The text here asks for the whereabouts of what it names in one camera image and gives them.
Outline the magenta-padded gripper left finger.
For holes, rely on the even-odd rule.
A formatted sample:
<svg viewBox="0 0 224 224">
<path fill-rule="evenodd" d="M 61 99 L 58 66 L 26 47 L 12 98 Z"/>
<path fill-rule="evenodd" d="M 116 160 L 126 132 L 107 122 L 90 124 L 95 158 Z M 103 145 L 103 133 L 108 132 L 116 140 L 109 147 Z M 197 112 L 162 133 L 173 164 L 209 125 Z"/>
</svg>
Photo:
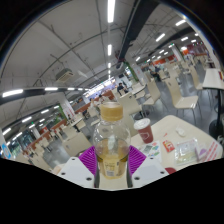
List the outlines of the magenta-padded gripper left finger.
<svg viewBox="0 0 224 224">
<path fill-rule="evenodd" d="M 84 188 L 98 188 L 100 177 L 95 147 L 91 146 L 78 157 L 71 157 L 58 176 Z"/>
</svg>

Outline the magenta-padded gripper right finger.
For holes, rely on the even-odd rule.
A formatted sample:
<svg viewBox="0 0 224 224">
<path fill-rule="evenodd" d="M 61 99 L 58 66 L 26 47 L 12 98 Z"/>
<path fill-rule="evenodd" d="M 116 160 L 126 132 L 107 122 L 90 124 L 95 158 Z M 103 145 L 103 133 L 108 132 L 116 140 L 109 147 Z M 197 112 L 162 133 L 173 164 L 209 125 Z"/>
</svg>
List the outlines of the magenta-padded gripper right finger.
<svg viewBox="0 0 224 224">
<path fill-rule="evenodd" d="M 169 175 L 157 159 L 147 157 L 134 146 L 130 146 L 129 149 L 127 161 L 129 188 L 140 188 Z"/>
</svg>

